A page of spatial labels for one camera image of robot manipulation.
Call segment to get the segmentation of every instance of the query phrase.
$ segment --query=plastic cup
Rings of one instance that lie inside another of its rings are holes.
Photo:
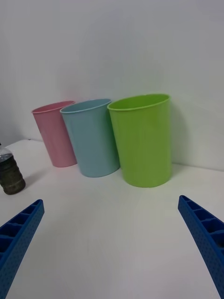
[[[110,102],[89,100],[61,109],[79,169],[87,177],[106,176],[120,167],[107,110]]]
[[[74,103],[74,101],[63,101],[42,106],[32,111],[51,162],[55,167],[67,167],[77,163],[66,126],[60,114],[61,108]]]
[[[171,176],[170,96],[148,94],[108,105],[124,180],[155,187]]]

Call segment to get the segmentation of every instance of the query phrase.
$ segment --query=green plastic cup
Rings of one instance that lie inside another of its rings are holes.
[[[113,131],[124,180],[155,187],[171,176],[170,96],[148,94],[112,102]]]

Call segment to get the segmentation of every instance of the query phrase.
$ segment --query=blue plastic gripper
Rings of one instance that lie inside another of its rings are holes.
[[[217,291],[224,299],[224,223],[186,196],[180,211],[204,259]]]
[[[0,299],[5,299],[43,214],[39,199],[0,227]]]

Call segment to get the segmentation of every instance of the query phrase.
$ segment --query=white table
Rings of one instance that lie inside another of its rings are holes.
[[[27,187],[0,190],[0,225],[39,198],[45,215],[7,299],[219,298],[177,204],[185,194],[223,220],[223,172],[174,165],[166,184],[138,188],[120,170],[55,168],[42,142],[9,148]]]

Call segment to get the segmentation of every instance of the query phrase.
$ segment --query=dark liquid in bottle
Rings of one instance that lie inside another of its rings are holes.
[[[8,195],[18,193],[26,186],[12,154],[0,156],[0,184]]]

